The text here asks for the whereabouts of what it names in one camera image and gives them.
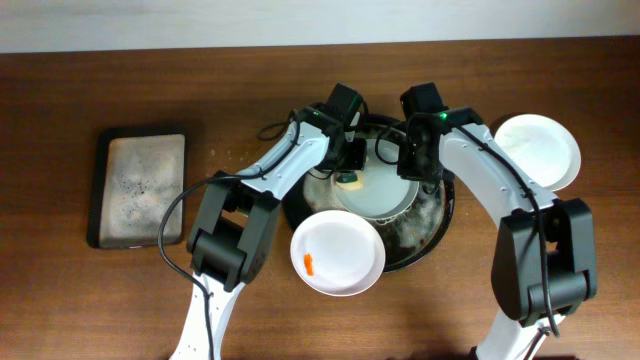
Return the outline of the pale blue plate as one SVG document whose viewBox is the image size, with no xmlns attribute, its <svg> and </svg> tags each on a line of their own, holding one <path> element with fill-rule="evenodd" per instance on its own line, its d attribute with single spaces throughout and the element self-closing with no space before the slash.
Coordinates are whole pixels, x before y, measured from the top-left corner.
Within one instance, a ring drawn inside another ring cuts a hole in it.
<svg viewBox="0 0 640 360">
<path fill-rule="evenodd" d="M 335 184 L 334 192 L 339 202 L 350 212 L 369 220 L 392 218 L 407 210 L 416 199 L 419 183 L 400 178 L 395 165 L 382 162 L 396 161 L 399 146 L 387 140 L 367 139 L 367 156 L 360 172 L 363 188 L 356 191 L 343 191 Z"/>
</svg>

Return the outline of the green yellow sponge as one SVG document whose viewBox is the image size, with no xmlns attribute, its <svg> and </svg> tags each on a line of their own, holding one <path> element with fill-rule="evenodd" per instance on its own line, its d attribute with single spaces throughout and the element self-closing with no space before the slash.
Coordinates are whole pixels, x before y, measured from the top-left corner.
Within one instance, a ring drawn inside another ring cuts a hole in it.
<svg viewBox="0 0 640 360">
<path fill-rule="evenodd" d="M 343 191 L 356 191 L 363 188 L 359 171 L 340 172 L 335 177 L 335 184 Z"/>
</svg>

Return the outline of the white plate top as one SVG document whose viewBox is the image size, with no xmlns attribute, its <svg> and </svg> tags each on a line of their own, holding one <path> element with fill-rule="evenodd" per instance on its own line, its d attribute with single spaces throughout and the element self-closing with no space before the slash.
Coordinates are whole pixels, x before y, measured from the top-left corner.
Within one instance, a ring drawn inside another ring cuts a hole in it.
<svg viewBox="0 0 640 360">
<path fill-rule="evenodd" d="M 520 169 L 547 190 L 566 188 L 580 172 L 582 158 L 576 139 L 549 117 L 511 117 L 497 127 L 494 140 Z"/>
</svg>

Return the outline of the white plate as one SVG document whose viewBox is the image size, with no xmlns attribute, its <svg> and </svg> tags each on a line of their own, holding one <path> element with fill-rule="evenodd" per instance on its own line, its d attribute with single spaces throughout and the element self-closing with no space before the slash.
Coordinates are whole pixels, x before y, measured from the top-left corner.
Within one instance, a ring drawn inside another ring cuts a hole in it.
<svg viewBox="0 0 640 360">
<path fill-rule="evenodd" d="M 580 172 L 582 158 L 576 139 L 549 117 L 511 117 L 497 127 L 494 140 L 520 169 L 547 190 L 566 188 Z"/>
<path fill-rule="evenodd" d="M 315 291 L 349 297 L 378 281 L 386 252 L 369 222 L 350 212 L 327 210 L 308 217 L 295 229 L 290 258 L 301 280 Z"/>
</svg>

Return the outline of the white plate bottom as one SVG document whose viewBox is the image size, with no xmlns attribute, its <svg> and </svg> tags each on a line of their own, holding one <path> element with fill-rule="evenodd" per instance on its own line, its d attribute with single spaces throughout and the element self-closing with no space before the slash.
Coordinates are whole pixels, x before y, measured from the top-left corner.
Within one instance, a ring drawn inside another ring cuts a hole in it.
<svg viewBox="0 0 640 360">
<path fill-rule="evenodd" d="M 308 217 L 295 229 L 290 258 L 301 280 L 315 291 L 349 297 L 378 281 L 386 252 L 369 222 L 350 212 L 327 210 Z"/>
</svg>

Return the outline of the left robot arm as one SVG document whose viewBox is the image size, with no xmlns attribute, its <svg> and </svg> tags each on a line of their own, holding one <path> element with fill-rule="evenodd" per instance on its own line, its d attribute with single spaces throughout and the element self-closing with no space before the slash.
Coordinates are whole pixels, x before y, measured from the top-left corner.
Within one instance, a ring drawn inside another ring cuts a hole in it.
<svg viewBox="0 0 640 360">
<path fill-rule="evenodd" d="M 368 112 L 363 97 L 338 83 L 328 99 L 292 110 L 278 142 L 236 174 L 200 181 L 205 193 L 187 239 L 193 285 L 174 359 L 218 359 L 234 305 L 266 261 L 281 202 L 312 169 L 356 170 L 364 148 L 351 133 Z"/>
</svg>

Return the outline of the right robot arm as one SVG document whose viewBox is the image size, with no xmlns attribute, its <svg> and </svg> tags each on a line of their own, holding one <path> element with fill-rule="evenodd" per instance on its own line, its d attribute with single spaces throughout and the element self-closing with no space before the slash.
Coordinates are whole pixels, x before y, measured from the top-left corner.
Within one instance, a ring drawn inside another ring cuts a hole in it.
<svg viewBox="0 0 640 360">
<path fill-rule="evenodd" d="M 472 359 L 531 359 L 559 324 L 597 292 L 594 224 L 581 199 L 563 201 L 525 174 L 470 107 L 446 106 L 433 83 L 400 102 L 405 140 L 398 175 L 439 183 L 446 172 L 497 227 L 491 285 L 499 311 Z"/>
</svg>

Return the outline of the black round tray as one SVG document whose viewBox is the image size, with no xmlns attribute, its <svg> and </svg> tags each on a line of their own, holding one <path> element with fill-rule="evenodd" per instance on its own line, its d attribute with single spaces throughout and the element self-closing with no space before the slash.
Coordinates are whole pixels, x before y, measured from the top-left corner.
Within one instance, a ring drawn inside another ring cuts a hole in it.
<svg viewBox="0 0 640 360">
<path fill-rule="evenodd" d="M 444 237 L 454 214 L 454 175 L 445 171 L 440 189 L 429 193 L 421 182 L 405 211 L 388 218 L 367 218 L 383 240 L 386 272 L 398 271 L 429 254 Z M 283 199 L 283 212 L 295 229 L 315 213 L 347 208 L 324 175 L 306 175 Z"/>
</svg>

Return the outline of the black rectangular soapy tray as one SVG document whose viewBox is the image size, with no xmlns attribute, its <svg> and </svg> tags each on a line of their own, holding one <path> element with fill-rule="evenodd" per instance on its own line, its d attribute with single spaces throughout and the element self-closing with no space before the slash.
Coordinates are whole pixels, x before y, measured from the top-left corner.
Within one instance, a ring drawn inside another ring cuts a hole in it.
<svg viewBox="0 0 640 360">
<path fill-rule="evenodd" d="M 155 247 L 161 220 L 184 189 L 185 131 L 108 128 L 97 140 L 86 243 L 94 249 Z"/>
</svg>

